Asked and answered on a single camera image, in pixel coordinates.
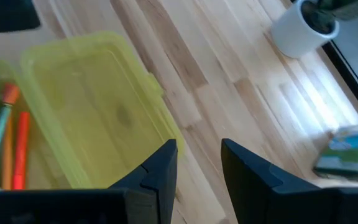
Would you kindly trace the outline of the yellow-green transparent plastic case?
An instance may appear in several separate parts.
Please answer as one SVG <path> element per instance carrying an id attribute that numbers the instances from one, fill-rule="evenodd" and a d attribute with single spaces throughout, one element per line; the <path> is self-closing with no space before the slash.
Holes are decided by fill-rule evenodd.
<path id="1" fill-rule="evenodd" d="M 41 151 L 65 187 L 109 187 L 169 139 L 183 136 L 163 89 L 123 36 L 115 32 L 29 47 L 21 70 L 0 60 L 0 93 L 21 90 L 14 112 L 30 112 L 29 149 Z"/>

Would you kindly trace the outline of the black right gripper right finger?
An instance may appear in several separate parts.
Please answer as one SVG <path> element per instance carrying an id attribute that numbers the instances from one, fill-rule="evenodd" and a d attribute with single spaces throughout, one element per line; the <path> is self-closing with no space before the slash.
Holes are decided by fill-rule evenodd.
<path id="1" fill-rule="evenodd" d="M 320 188 L 231 139 L 221 160 L 239 224 L 358 224 L 358 187 Z"/>

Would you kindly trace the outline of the yellow green crayon box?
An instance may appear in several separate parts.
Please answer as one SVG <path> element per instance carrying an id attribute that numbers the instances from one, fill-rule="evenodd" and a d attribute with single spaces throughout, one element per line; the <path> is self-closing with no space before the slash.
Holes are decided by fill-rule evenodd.
<path id="1" fill-rule="evenodd" d="M 334 132 L 317 158 L 313 172 L 327 179 L 358 181 L 358 125 L 341 127 Z"/>

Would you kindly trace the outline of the orange-red marker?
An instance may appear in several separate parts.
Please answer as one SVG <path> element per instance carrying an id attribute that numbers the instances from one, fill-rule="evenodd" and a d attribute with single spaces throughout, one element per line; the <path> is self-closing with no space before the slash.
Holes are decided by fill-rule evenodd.
<path id="1" fill-rule="evenodd" d="M 29 113 L 22 112 L 19 116 L 16 132 L 16 157 L 13 174 L 13 190 L 25 189 L 25 173 L 27 163 L 27 143 L 29 133 Z"/>

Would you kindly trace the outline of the snake plant in white pot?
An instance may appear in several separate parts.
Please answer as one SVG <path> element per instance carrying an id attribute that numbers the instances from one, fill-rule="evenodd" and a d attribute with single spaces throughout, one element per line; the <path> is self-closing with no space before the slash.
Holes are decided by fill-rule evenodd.
<path id="1" fill-rule="evenodd" d="M 358 18 L 358 0 L 294 0 L 271 28 L 282 54 L 300 58 L 337 37 L 341 21 Z"/>

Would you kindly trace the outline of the black aluminium rig frame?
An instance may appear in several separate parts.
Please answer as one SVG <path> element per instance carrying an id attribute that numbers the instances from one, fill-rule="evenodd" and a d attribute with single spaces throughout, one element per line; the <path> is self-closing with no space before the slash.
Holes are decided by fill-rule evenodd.
<path id="1" fill-rule="evenodd" d="M 350 64 L 345 59 L 337 45 L 333 41 L 329 41 L 327 44 L 324 44 L 322 48 L 335 66 L 336 70 L 342 76 L 346 85 L 350 88 L 351 92 L 358 100 L 358 76 L 351 68 Z"/>

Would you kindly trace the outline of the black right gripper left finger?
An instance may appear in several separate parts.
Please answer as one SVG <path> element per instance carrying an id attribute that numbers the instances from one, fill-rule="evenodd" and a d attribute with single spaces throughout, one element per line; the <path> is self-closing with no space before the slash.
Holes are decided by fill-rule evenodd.
<path id="1" fill-rule="evenodd" d="M 107 189 L 0 192 L 0 224 L 170 224 L 177 142 L 169 139 Z"/>

